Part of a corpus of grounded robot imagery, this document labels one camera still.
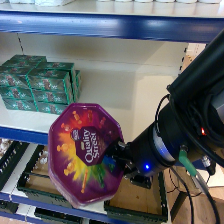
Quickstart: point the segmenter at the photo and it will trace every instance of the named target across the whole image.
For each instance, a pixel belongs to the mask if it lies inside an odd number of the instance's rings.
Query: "product box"
[[[2,96],[2,98],[33,100],[33,96],[30,89],[24,89],[16,86],[13,87],[0,86],[0,95]]]
[[[74,98],[74,102],[78,102],[79,100],[79,97],[80,97],[80,93],[81,93],[81,90],[80,88],[75,88],[76,84],[72,84],[73,85],[73,98]]]
[[[61,114],[68,105],[64,104],[54,104],[54,103],[43,103],[36,102],[39,112],[49,113],[49,114]]]
[[[29,88],[26,76],[32,68],[10,68],[0,66],[0,86]]]
[[[52,91],[42,91],[32,89],[33,97],[36,101],[45,103],[60,103],[60,104],[70,104],[73,103],[73,94],[71,88],[65,92],[52,92]]]
[[[82,80],[80,70],[76,70],[75,72],[76,72],[76,81],[72,83],[72,89],[73,89],[74,101],[78,102],[81,93]]]
[[[62,62],[40,62],[37,66],[38,69],[53,69],[60,71],[67,71],[70,75],[70,82],[75,82],[76,72],[74,63],[62,63]]]
[[[3,98],[5,107],[8,110],[26,110],[37,111],[33,100],[18,100],[18,99],[5,99]]]
[[[35,55],[21,55],[16,54],[10,60],[17,60],[17,61],[30,61],[30,62],[46,62],[46,56],[35,56]]]
[[[13,67],[13,68],[35,68],[39,62],[33,61],[17,61],[17,60],[8,60],[2,64],[4,67]]]
[[[120,125],[97,104],[72,103],[50,127],[48,175],[73,207],[117,192],[124,169],[105,153],[118,139]]]
[[[81,83],[82,83],[82,78],[81,78],[81,71],[80,70],[75,70],[75,78],[76,78],[76,85],[77,87],[80,87],[81,86]]]
[[[67,93],[71,88],[69,73],[66,71],[33,69],[28,74],[32,89]]]

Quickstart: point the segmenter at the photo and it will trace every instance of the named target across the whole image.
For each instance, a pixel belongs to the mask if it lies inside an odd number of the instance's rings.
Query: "blue shelf edge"
[[[223,28],[224,18],[0,11],[0,32],[209,43]]]
[[[39,201],[34,201],[30,200],[29,198],[25,197],[20,197],[16,195],[12,195],[12,201],[14,203],[20,203],[20,204],[27,204],[27,205],[32,205],[38,208],[43,208],[55,212],[61,212],[69,215],[74,215],[78,217],[83,217],[83,218],[88,218],[88,219],[93,219],[93,220],[98,220],[101,222],[106,222],[106,223],[114,223],[114,224],[129,224],[124,221],[116,220],[116,219],[110,219],[106,214],[101,214],[101,213],[95,213],[95,212],[90,212],[90,211],[85,211],[85,210],[80,210],[80,209],[75,209],[75,208],[66,208],[58,205],[53,205],[53,204],[47,204],[44,202],[39,202]]]
[[[5,194],[5,193],[2,193],[2,192],[0,192],[0,200],[11,201],[9,194]]]
[[[21,142],[29,142],[39,145],[48,144],[48,134],[34,131],[0,127],[0,138],[8,138]]]
[[[20,221],[26,221],[26,218],[23,215],[11,214],[11,213],[7,213],[7,212],[0,212],[0,216],[10,218],[10,219],[17,219]]]

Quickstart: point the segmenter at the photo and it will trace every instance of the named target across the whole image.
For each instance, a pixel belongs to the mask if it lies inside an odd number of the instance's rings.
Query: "white product package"
[[[60,6],[66,5],[74,0],[35,0],[35,5],[38,6]]]
[[[9,0],[0,0],[0,3],[7,3]]]
[[[12,3],[12,4],[17,4],[17,3],[34,4],[35,0],[9,0],[9,2]]]

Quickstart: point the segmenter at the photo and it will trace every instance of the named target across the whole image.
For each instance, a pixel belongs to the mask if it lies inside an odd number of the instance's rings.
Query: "white shelf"
[[[124,140],[133,140],[153,120],[160,99],[173,76],[114,73],[109,71],[84,72],[79,102],[98,103],[121,125]],[[48,133],[57,115],[7,110],[0,99],[0,126]]]
[[[220,4],[204,3],[139,3],[139,2],[100,2],[96,0],[76,0],[65,6],[40,7],[34,4],[0,4],[3,11],[23,12],[53,12],[53,13],[88,13],[88,14],[122,14],[146,16],[173,16],[173,17],[206,17],[222,18],[224,16],[224,1]]]

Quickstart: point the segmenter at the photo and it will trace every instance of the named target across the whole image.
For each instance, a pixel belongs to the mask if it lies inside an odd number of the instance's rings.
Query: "lower shelf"
[[[43,202],[37,202],[34,200],[30,200],[29,198],[27,198],[25,193],[18,191],[16,188],[18,179],[19,179],[21,173],[23,172],[23,170],[25,169],[27,162],[30,160],[32,154],[34,153],[36,146],[37,145],[35,145],[35,144],[30,144],[28,146],[26,153],[23,155],[20,162],[17,164],[15,170],[13,171],[11,177],[9,178],[8,182],[2,189],[2,191],[0,193],[0,199],[7,200],[7,201],[13,201],[14,203],[24,204],[26,206],[31,205],[34,207],[48,209],[48,210],[61,212],[61,213],[69,214],[69,215],[74,215],[74,216],[78,216],[78,217],[83,217],[83,218],[87,218],[87,219],[99,220],[99,221],[106,222],[106,223],[127,224],[127,222],[118,221],[115,219],[108,218],[106,212],[104,211],[103,202],[94,203],[92,205],[82,207],[80,209],[65,208],[62,206],[57,206],[57,205],[52,205],[52,204],[47,204],[47,203],[43,203]]]

